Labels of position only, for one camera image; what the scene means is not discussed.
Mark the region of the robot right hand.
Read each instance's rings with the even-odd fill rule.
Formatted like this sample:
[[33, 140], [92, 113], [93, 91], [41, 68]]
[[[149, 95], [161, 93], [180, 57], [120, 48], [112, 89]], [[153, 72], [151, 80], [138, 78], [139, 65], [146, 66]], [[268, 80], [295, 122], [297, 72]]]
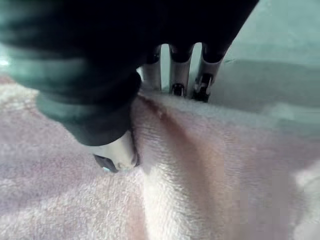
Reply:
[[3, 71], [38, 91], [37, 107], [117, 173], [137, 165], [130, 111], [141, 83], [160, 91], [169, 46], [169, 92], [206, 102], [220, 64], [255, 0], [3, 0]]

